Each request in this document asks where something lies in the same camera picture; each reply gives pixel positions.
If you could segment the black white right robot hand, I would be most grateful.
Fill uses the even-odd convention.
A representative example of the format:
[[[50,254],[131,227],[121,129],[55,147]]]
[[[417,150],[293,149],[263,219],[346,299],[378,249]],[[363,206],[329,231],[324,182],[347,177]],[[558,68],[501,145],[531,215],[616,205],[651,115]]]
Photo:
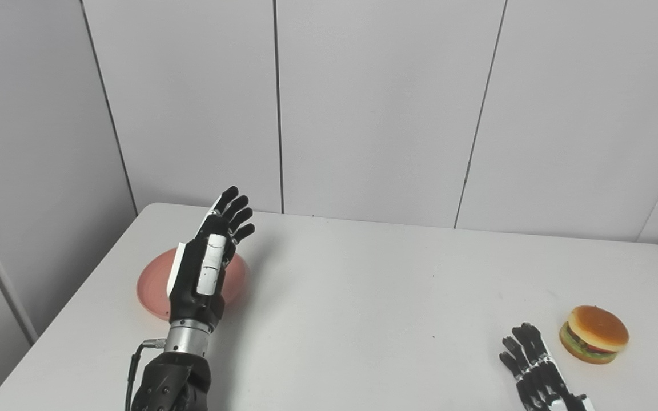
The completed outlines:
[[[587,395],[569,390],[540,331],[522,323],[502,338],[505,348],[499,359],[515,379],[515,387],[525,410],[594,410]]]

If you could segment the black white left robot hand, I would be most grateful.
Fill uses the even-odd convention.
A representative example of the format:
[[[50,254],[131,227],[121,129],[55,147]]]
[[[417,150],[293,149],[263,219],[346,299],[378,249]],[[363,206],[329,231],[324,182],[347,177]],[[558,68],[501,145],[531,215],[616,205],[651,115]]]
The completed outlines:
[[[169,293],[172,324],[197,321],[214,330],[223,317],[226,302],[222,289],[227,266],[238,244],[254,233],[249,221],[253,210],[238,187],[226,189],[203,219],[193,239],[186,243]]]

